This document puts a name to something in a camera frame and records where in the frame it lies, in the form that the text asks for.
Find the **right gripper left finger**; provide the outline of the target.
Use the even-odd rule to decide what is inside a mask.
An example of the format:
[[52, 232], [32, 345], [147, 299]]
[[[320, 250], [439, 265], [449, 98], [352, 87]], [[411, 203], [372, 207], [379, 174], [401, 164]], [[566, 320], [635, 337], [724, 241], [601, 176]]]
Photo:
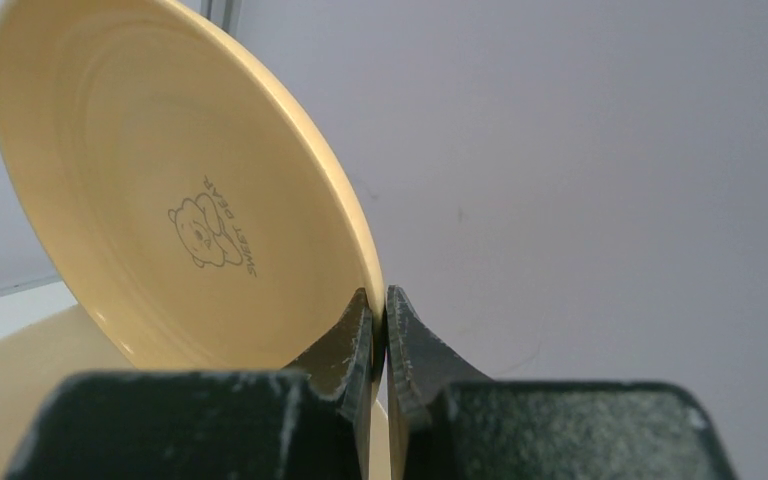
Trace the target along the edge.
[[70, 375], [46, 397], [8, 479], [366, 479], [373, 323], [357, 290], [279, 370]]

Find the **yellow plate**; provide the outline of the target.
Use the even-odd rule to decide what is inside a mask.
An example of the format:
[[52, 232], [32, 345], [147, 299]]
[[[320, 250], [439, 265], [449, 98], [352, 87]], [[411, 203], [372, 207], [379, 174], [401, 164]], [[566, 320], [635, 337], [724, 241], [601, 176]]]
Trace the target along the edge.
[[46, 254], [136, 366], [306, 372], [385, 286], [358, 197], [281, 82], [177, 1], [0, 6], [0, 153]]

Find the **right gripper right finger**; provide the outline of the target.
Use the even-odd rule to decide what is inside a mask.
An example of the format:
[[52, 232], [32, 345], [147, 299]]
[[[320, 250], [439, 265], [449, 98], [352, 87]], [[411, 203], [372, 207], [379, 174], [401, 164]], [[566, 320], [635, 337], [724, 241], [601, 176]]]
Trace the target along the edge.
[[387, 292], [391, 473], [396, 479], [732, 479], [712, 420], [653, 381], [495, 380]]

